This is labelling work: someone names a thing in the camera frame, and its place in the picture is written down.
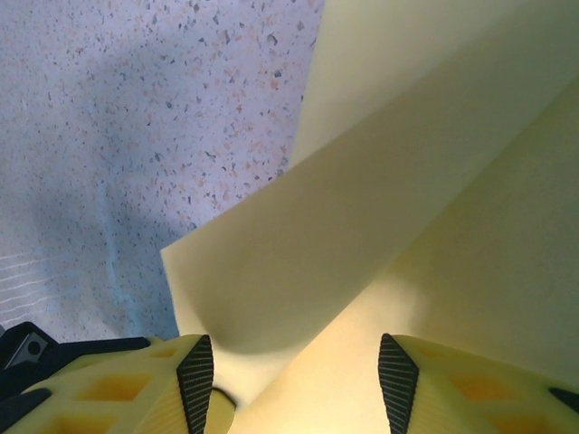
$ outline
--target yellow plastic part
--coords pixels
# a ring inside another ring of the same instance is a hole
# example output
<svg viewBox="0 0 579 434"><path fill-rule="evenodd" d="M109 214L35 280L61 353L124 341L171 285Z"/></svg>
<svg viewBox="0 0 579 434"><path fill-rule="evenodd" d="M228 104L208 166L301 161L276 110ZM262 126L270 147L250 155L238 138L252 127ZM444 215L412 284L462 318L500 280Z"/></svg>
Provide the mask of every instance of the yellow plastic part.
<svg viewBox="0 0 579 434"><path fill-rule="evenodd" d="M408 434L579 432L579 414L549 392L571 386L421 339L394 339L419 368Z"/></svg>
<svg viewBox="0 0 579 434"><path fill-rule="evenodd" d="M125 355L82 357L84 362L28 389L46 388L52 396L6 434L188 434L176 369L200 337L182 336ZM213 390L204 434L226 433L234 410Z"/></svg>

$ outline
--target black rubber pad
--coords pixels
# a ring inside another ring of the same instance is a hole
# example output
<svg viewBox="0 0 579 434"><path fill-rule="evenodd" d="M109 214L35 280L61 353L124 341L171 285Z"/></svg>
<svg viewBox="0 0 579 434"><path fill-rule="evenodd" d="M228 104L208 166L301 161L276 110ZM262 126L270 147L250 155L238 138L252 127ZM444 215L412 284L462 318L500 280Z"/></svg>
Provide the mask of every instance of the black rubber pad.
<svg viewBox="0 0 579 434"><path fill-rule="evenodd" d="M565 389L559 389L557 387L552 387L549 391L564 405L575 413L579 413L579 393L566 391Z"/></svg>
<svg viewBox="0 0 579 434"><path fill-rule="evenodd" d="M189 434L203 434L214 383L211 338L204 335L177 367L177 379Z"/></svg>
<svg viewBox="0 0 579 434"><path fill-rule="evenodd" d="M390 335L383 335L378 377L392 434L406 434L418 382L418 366Z"/></svg>
<svg viewBox="0 0 579 434"><path fill-rule="evenodd" d="M16 422L46 401L51 395L51 391L48 389L36 389L0 401L0 433L8 431Z"/></svg>

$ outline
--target yellow honeycomb structure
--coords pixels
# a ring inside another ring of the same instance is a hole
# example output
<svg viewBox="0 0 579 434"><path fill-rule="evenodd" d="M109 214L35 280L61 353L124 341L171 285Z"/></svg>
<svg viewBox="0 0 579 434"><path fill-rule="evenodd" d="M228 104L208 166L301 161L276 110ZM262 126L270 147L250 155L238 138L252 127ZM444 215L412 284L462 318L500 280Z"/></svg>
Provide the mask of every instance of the yellow honeycomb structure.
<svg viewBox="0 0 579 434"><path fill-rule="evenodd" d="M45 396L6 434L224 434L234 405L213 389L209 336L84 356L23 396Z"/></svg>

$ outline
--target gray speckled surface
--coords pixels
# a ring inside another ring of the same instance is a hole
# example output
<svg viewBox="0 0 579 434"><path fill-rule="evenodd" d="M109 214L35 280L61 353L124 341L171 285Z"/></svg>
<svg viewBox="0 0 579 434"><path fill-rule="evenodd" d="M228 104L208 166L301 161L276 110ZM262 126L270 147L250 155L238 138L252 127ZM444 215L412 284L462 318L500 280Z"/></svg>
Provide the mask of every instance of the gray speckled surface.
<svg viewBox="0 0 579 434"><path fill-rule="evenodd" d="M323 0L8 0L0 323L176 334L158 251L279 175Z"/></svg>

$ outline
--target curved foam sheet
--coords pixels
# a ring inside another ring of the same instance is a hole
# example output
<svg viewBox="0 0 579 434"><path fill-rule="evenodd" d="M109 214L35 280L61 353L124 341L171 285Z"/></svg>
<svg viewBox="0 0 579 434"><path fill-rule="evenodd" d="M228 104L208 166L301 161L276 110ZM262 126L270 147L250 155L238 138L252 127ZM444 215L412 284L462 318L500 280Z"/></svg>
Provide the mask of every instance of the curved foam sheet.
<svg viewBox="0 0 579 434"><path fill-rule="evenodd" d="M579 383L579 78L332 322L230 434L389 432L384 331Z"/></svg>
<svg viewBox="0 0 579 434"><path fill-rule="evenodd" d="M579 71L578 17L572 0L517 9L162 251L180 332L212 335L219 385L251 402L532 122Z"/></svg>
<svg viewBox="0 0 579 434"><path fill-rule="evenodd" d="M391 102L528 0L327 0L294 166Z"/></svg>

